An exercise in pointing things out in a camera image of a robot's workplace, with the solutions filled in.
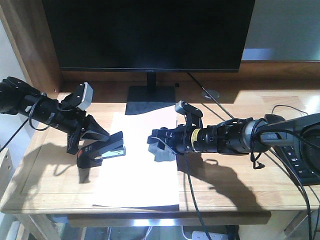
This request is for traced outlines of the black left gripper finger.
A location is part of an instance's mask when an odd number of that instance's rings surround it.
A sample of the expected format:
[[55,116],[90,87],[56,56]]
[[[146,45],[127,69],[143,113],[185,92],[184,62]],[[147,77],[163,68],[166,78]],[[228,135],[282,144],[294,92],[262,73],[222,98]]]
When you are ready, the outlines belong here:
[[67,134],[67,150],[66,152],[72,155],[79,151],[79,142],[83,135],[83,127],[78,126],[72,133]]
[[110,134],[104,130],[94,119],[92,115],[84,118],[81,127],[81,140],[96,140],[106,142],[110,138]]

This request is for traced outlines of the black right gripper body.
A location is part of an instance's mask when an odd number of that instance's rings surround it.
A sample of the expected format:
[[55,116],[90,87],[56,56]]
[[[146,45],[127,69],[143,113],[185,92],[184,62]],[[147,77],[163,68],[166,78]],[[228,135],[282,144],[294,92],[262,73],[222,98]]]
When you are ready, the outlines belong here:
[[172,134],[172,145],[175,152],[183,153],[217,153],[218,135],[215,125],[206,128],[192,127],[185,131],[179,128]]

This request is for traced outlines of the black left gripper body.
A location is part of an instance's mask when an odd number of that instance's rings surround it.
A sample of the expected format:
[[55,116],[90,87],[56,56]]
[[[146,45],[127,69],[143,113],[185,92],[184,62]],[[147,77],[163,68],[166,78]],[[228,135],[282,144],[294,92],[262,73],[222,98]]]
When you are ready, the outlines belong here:
[[83,103],[83,93],[71,93],[61,102],[55,100],[53,127],[67,134],[69,138],[80,138],[81,129],[86,119],[86,108],[80,108]]

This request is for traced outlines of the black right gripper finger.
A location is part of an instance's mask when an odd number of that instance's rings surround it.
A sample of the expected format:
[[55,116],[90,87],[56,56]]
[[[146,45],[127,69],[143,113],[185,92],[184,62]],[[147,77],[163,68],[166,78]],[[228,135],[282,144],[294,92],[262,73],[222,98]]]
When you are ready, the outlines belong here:
[[174,137],[174,133],[176,131],[177,131],[177,128],[167,129],[165,127],[162,127],[160,129],[153,129],[149,138],[158,139],[158,140],[169,140]]
[[148,151],[150,153],[153,153],[153,154],[156,154],[156,153],[176,154],[169,146],[167,146],[161,140],[154,138],[152,136],[149,136],[147,138],[147,144],[148,144]]

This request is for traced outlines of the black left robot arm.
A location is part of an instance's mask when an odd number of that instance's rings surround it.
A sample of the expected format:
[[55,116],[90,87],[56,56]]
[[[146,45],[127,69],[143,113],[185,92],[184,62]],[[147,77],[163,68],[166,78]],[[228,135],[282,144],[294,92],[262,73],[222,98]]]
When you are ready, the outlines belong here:
[[46,93],[23,80],[7,77],[0,82],[0,112],[21,114],[67,134],[67,152],[75,155],[81,140],[106,142],[109,133],[87,114],[93,98],[93,89],[87,82],[80,83],[75,91],[62,101],[51,99]]

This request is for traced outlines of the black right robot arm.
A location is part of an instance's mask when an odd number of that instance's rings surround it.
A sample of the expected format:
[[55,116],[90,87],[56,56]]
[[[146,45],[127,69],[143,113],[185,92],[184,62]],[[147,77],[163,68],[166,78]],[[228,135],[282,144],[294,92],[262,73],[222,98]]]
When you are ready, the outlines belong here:
[[320,125],[318,113],[290,120],[267,114],[260,119],[230,119],[217,125],[187,126],[152,130],[147,143],[176,155],[186,153],[218,153],[241,156],[263,153],[273,146],[299,146],[303,142],[315,149],[311,139]]

